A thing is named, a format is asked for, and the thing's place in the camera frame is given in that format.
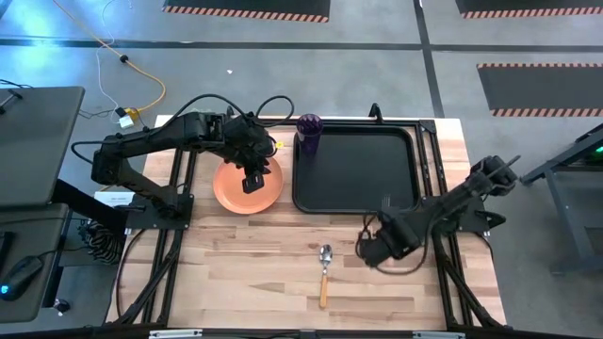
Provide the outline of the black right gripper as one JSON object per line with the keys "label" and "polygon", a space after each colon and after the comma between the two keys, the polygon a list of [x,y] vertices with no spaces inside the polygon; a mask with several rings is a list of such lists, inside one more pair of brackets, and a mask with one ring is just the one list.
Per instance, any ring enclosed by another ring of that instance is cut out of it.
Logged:
{"label": "black right gripper", "polygon": [[422,245],[419,214],[398,214],[395,217],[379,214],[377,219],[382,227],[376,238],[370,231],[360,233],[360,252],[374,251],[374,256],[369,257],[370,267],[376,268],[390,257],[400,260]]}

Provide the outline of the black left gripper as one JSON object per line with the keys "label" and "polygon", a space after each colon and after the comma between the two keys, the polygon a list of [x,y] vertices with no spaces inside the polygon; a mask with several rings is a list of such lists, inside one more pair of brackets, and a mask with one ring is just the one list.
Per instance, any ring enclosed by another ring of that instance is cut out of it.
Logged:
{"label": "black left gripper", "polygon": [[268,158],[275,154],[274,140],[268,131],[242,116],[229,118],[224,124],[224,160],[238,170],[260,169],[270,174]]}

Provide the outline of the orange round plate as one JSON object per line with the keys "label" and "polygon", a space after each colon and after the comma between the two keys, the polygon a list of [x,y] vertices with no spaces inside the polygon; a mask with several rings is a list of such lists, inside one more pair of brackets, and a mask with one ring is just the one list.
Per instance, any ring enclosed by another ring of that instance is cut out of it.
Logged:
{"label": "orange round plate", "polygon": [[221,163],[213,180],[213,191],[218,202],[227,210],[250,215],[262,212],[273,205],[281,195],[284,175],[281,166],[274,158],[269,159],[270,174],[263,176],[265,185],[247,194],[243,192],[244,170],[234,164]]}

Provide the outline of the purple plastic cup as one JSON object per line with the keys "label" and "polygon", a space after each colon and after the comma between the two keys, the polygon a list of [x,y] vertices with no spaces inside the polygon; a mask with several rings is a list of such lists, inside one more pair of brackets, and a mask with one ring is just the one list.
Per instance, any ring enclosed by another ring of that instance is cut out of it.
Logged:
{"label": "purple plastic cup", "polygon": [[304,114],[298,118],[296,128],[301,150],[307,154],[315,154],[323,131],[321,117],[315,114]]}

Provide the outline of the black plastic tray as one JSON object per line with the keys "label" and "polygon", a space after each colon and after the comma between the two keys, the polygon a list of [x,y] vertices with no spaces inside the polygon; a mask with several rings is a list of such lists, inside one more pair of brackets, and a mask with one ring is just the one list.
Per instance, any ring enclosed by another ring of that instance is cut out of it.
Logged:
{"label": "black plastic tray", "polygon": [[330,124],[314,153],[294,138],[292,200],[304,213],[362,215],[379,210],[384,197],[402,210],[418,205],[414,145],[406,130]]}

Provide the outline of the white paper card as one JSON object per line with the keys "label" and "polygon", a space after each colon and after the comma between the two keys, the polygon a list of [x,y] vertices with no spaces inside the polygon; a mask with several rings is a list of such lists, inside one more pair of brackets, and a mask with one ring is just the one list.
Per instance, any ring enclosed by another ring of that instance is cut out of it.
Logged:
{"label": "white paper card", "polygon": [[129,205],[134,197],[134,192],[121,191],[96,191],[94,199],[110,207]]}

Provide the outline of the black hazard-striped floor mat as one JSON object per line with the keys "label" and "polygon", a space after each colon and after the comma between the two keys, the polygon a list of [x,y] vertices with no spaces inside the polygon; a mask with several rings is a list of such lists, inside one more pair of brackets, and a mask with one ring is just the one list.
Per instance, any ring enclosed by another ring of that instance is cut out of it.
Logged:
{"label": "black hazard-striped floor mat", "polygon": [[162,11],[173,14],[327,23],[331,0],[165,0]]}
{"label": "black hazard-striped floor mat", "polygon": [[603,63],[481,63],[477,70],[495,117],[603,117]]}
{"label": "black hazard-striped floor mat", "polygon": [[603,14],[603,0],[455,0],[464,19]]}

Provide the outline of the black diagonal support beam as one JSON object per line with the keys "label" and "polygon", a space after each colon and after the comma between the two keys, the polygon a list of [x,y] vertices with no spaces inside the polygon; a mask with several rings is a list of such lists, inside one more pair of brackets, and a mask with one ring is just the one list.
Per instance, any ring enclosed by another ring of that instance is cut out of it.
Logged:
{"label": "black diagonal support beam", "polygon": [[124,234],[127,216],[124,212],[95,200],[75,186],[57,179],[52,203],[67,204],[76,213],[99,222],[116,235]]}

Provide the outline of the grey metal stand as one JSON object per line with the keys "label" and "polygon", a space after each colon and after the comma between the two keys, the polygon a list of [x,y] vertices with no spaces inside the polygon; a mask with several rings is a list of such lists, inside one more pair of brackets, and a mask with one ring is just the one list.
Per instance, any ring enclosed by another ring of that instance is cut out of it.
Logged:
{"label": "grey metal stand", "polygon": [[550,268],[553,274],[603,270],[590,231],[603,232],[603,123],[578,137],[567,150],[520,178],[529,186],[547,183],[562,225],[576,255]]}

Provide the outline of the dark grey desk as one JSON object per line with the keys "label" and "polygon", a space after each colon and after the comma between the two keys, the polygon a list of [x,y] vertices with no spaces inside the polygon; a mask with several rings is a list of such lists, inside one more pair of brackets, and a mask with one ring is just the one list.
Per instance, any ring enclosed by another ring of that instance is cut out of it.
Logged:
{"label": "dark grey desk", "polygon": [[[41,208],[0,212],[0,234],[11,234],[8,249],[0,250],[0,324],[28,322],[35,319],[42,307],[51,273],[57,265],[56,250],[63,237],[69,217],[65,204]],[[39,256],[41,269],[21,296],[13,301],[2,299],[4,277],[26,256]]]}
{"label": "dark grey desk", "polygon": [[0,89],[0,209],[51,201],[82,87]]}

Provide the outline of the black computer mouse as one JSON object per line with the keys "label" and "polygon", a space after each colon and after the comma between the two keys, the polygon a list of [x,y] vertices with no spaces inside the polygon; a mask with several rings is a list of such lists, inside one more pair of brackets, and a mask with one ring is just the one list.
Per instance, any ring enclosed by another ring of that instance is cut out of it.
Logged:
{"label": "black computer mouse", "polygon": [[42,268],[40,257],[24,257],[0,279],[0,299],[14,301],[20,298]]}

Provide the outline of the silver frame bracket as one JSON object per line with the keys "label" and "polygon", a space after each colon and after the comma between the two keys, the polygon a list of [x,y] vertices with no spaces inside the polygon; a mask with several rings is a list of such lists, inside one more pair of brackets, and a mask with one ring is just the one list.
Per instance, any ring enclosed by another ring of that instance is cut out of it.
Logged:
{"label": "silver frame bracket", "polygon": [[466,339],[465,334],[454,331],[414,331],[413,339]]}
{"label": "silver frame bracket", "polygon": [[198,339],[203,337],[202,329],[167,329],[150,331],[148,339]]}

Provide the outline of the black aluminium table frame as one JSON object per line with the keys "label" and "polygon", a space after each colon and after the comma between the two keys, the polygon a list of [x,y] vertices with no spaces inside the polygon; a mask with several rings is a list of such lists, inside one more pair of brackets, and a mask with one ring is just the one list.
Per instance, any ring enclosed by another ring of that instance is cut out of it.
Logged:
{"label": "black aluminium table frame", "polygon": [[[459,120],[386,118],[410,122],[420,195],[437,195],[460,184],[470,164]],[[285,144],[275,158],[284,185],[278,200],[254,215],[237,215],[216,200],[212,179],[222,160],[198,155],[191,193],[192,221],[175,270],[170,328],[401,331],[443,330],[445,316],[435,259],[408,276],[385,275],[356,257],[362,229],[356,215],[311,215],[292,201],[294,126],[270,133]],[[150,278],[159,231],[146,231],[125,258],[120,304],[130,306]],[[480,236],[459,234],[467,284],[495,320],[506,323],[490,250]],[[319,248],[329,244],[327,307],[318,306]]]}

